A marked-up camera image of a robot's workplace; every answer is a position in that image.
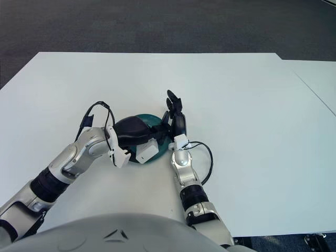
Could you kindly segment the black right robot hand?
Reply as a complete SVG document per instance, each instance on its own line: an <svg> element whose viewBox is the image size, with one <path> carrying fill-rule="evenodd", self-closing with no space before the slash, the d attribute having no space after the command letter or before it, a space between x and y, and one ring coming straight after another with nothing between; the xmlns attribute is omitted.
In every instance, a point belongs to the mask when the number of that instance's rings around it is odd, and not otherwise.
<svg viewBox="0 0 336 252"><path fill-rule="evenodd" d="M171 90L167 91L166 105L168 110L165 111L162 123L168 130L170 139L186 133L186 118L182 113L182 100L178 98Z"/></svg>

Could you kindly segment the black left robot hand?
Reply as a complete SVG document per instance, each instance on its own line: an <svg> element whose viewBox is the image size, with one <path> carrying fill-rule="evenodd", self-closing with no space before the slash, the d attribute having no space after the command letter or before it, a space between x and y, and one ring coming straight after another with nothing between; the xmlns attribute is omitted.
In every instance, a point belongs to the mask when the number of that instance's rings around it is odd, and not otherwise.
<svg viewBox="0 0 336 252"><path fill-rule="evenodd" d="M167 131L161 125L148 126L141 118L131 116L118 121L113 129L120 147L147 143L150 139L162 139Z"/></svg>

